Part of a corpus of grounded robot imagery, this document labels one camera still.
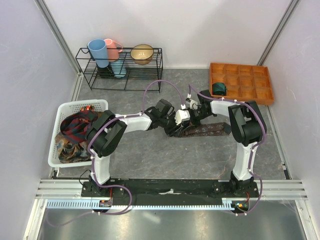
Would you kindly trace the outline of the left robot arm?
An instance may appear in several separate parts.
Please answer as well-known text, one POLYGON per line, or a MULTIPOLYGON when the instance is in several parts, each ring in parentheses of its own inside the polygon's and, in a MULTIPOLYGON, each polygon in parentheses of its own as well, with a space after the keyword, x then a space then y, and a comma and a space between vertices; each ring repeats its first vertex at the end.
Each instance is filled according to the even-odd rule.
POLYGON ((149 131, 162 127, 167 132, 183 127, 190 120, 186 106, 175 111, 168 101, 161 99, 156 106, 135 114, 114 114, 106 110, 91 126, 86 134, 87 151, 91 158, 92 191, 99 197, 110 191, 110 155, 118 147, 126 133, 149 131))

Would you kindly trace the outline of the brown floral tie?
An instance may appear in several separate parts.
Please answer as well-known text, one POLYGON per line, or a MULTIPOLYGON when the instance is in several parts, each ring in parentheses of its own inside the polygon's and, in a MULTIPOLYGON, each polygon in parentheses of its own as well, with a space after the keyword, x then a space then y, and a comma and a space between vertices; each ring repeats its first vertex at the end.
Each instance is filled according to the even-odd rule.
POLYGON ((174 130, 169 137, 216 137, 228 136, 232 132, 231 126, 226 122, 200 124, 199 126, 186 125, 174 130))

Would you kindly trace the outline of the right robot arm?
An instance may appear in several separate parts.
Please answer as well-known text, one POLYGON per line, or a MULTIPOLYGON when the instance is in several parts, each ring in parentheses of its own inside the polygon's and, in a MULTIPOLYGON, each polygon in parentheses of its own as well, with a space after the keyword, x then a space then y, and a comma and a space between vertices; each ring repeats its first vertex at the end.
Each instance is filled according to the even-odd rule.
POLYGON ((242 102, 210 97, 210 92, 204 90, 197 93, 200 106, 195 109, 189 92, 186 101, 192 117, 203 115, 222 115, 229 118, 230 130, 237 142, 236 160, 230 179, 214 181, 213 191, 219 197, 258 197, 262 193, 258 189, 253 166, 256 150, 266 140, 267 127, 257 103, 252 100, 242 102))

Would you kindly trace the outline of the green tie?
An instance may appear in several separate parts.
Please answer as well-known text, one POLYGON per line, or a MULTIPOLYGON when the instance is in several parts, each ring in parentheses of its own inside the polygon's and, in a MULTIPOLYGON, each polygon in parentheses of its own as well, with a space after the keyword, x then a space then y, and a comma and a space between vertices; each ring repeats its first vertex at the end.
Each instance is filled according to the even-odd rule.
POLYGON ((223 82, 215 82, 212 85, 212 94, 217 96, 226 96, 227 87, 223 82))

